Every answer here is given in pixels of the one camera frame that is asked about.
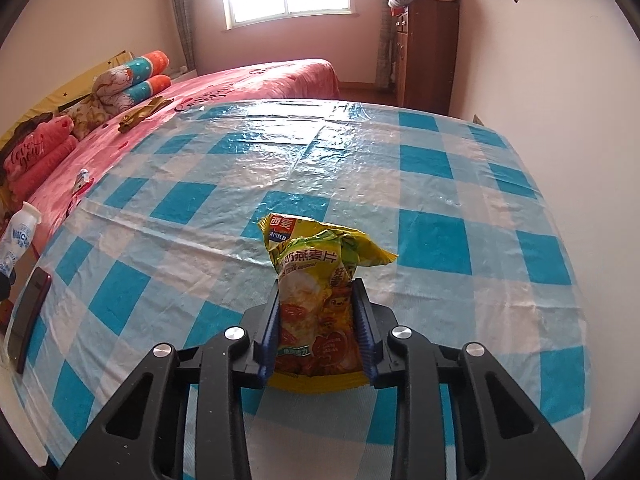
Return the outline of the yellow oatmeal snack bag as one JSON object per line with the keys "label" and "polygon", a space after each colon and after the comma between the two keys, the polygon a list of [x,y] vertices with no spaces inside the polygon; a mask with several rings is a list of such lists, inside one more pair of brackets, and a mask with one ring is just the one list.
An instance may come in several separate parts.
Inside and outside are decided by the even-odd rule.
{"label": "yellow oatmeal snack bag", "polygon": [[269,385],[322,394],[362,387],[354,276],[358,266],[386,266],[396,255],[366,233],[290,214],[258,221],[278,274],[279,342]]}

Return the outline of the white yogurt bottle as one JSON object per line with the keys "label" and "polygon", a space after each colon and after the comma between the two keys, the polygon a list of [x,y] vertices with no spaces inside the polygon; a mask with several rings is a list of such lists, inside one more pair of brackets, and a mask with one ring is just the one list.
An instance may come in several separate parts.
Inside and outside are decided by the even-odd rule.
{"label": "white yogurt bottle", "polygon": [[24,202],[22,208],[10,219],[1,237],[0,271],[10,277],[17,261],[32,244],[36,227],[41,222],[40,211],[30,203]]}

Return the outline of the black smartphone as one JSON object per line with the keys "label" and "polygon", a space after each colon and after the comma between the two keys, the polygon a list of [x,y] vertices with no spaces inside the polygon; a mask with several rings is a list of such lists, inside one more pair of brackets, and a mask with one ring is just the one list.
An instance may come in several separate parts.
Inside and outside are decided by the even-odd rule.
{"label": "black smartphone", "polygon": [[32,339],[36,319],[52,282],[51,275],[36,266],[14,308],[15,316],[9,333],[8,356],[16,374],[24,372],[27,350]]}

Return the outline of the blue checkered tablecloth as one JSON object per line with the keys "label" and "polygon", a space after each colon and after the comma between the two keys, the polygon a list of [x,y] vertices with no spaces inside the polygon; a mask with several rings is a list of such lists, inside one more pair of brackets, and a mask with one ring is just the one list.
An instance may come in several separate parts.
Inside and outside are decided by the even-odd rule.
{"label": "blue checkered tablecloth", "polygon": [[250,101],[119,133],[44,242],[50,275],[15,388],[61,465],[156,344],[195,347],[283,295],[274,376],[244,390],[257,479],[384,479],[396,393],[295,379],[359,366],[347,291],[436,344],[477,341],[575,454],[587,435],[586,321],[547,201],[504,136],[337,101]]}

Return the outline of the small snack wrapper on bed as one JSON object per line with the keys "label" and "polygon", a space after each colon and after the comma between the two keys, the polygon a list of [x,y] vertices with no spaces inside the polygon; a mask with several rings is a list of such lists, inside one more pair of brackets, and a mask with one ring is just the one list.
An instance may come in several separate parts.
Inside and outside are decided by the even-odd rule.
{"label": "small snack wrapper on bed", "polygon": [[78,198],[83,196],[85,192],[90,190],[94,182],[94,177],[91,172],[86,168],[81,168],[75,179],[74,186],[72,188],[72,197]]}

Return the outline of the folded pink blanket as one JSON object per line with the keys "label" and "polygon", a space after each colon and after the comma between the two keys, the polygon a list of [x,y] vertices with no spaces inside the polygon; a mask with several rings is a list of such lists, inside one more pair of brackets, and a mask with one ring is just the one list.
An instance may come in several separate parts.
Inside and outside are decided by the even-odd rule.
{"label": "folded pink blanket", "polygon": [[12,203],[28,200],[76,148],[74,122],[43,113],[21,122],[1,149],[1,185]]}

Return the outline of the floral beige pillow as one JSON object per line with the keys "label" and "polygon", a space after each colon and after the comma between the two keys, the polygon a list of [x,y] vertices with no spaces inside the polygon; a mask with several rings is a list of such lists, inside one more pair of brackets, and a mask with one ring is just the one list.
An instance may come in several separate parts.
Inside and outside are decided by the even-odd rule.
{"label": "floral beige pillow", "polygon": [[84,140],[89,133],[111,118],[100,99],[93,93],[62,110],[61,114],[68,116],[74,123],[72,133],[78,141]]}

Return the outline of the olive green cloth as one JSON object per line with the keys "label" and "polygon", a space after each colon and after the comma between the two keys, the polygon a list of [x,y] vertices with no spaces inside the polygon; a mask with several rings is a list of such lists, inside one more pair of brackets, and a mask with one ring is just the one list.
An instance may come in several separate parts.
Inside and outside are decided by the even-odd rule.
{"label": "olive green cloth", "polygon": [[132,112],[127,113],[118,124],[118,131],[126,133],[135,126],[139,125],[145,119],[148,119],[159,110],[172,103],[172,99],[165,99],[162,96],[154,96],[143,106],[135,108]]}

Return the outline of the rolled colourful quilt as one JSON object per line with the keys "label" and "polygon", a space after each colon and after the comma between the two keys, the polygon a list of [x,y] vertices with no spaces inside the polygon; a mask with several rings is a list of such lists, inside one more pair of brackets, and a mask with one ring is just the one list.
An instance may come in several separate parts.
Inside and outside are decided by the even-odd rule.
{"label": "rolled colourful quilt", "polygon": [[169,58],[161,50],[137,56],[96,78],[92,93],[107,114],[118,115],[166,90],[171,85],[171,78],[164,74],[168,65]]}

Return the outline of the yellow headboard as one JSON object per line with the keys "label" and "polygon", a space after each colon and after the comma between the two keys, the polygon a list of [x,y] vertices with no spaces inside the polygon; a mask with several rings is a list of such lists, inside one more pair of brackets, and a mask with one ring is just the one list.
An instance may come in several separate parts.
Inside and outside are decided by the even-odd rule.
{"label": "yellow headboard", "polygon": [[17,118],[17,121],[14,122],[14,124],[10,128],[7,128],[6,131],[2,133],[1,146],[5,146],[6,142],[8,142],[12,138],[15,128],[19,124],[21,124],[22,122],[26,122],[26,120],[32,119],[42,113],[56,114],[60,107],[66,107],[68,103],[78,99],[82,99],[91,91],[93,83],[96,80],[97,76],[106,72],[109,68],[119,66],[120,64],[125,63],[126,61],[130,61],[133,58],[134,55],[131,51],[123,50],[122,52],[117,53],[111,58],[108,58],[106,61],[103,61],[89,68],[72,80],[67,81],[65,84],[62,84],[61,87],[58,87],[38,103],[36,103],[34,106],[32,106],[29,110],[26,110],[26,112],[21,117]]}

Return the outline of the pink love-you bedspread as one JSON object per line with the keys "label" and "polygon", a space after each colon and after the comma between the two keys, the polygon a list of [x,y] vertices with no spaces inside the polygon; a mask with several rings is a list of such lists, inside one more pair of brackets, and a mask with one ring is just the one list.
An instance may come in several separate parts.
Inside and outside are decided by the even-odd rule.
{"label": "pink love-you bedspread", "polygon": [[32,248],[41,254],[72,211],[72,188],[80,170],[99,182],[138,143],[180,112],[244,100],[326,99],[340,97],[333,65],[322,58],[247,65],[197,76],[162,92],[170,104],[129,132],[119,131],[120,116],[89,133],[52,171],[28,201],[42,214]]}

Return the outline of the right grey checked curtain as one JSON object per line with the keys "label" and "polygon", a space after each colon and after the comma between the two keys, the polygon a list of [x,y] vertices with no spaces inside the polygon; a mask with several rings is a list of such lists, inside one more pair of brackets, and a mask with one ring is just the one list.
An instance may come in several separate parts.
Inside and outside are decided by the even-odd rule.
{"label": "right grey checked curtain", "polygon": [[381,6],[381,23],[378,30],[378,54],[375,66],[375,88],[387,90],[390,88],[390,74],[392,73],[392,8],[388,0],[383,0]]}

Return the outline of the grey checked curtain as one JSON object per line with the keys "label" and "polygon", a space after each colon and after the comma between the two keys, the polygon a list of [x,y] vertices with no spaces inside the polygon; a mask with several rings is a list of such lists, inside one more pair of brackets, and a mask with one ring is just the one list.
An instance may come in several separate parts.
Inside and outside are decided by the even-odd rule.
{"label": "grey checked curtain", "polygon": [[195,70],[193,0],[170,0],[186,68]]}
{"label": "grey checked curtain", "polygon": [[375,88],[387,90],[390,88],[390,74],[392,73],[392,8],[388,0],[383,0],[381,6],[381,23],[378,30],[378,54],[375,66]]}

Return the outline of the brown wooden cabinet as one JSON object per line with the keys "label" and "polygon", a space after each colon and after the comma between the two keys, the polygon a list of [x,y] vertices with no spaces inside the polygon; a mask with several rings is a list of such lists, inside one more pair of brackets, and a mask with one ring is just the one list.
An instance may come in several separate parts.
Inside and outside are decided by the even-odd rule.
{"label": "brown wooden cabinet", "polygon": [[459,0],[414,0],[395,18],[395,84],[400,107],[448,114],[459,18]]}

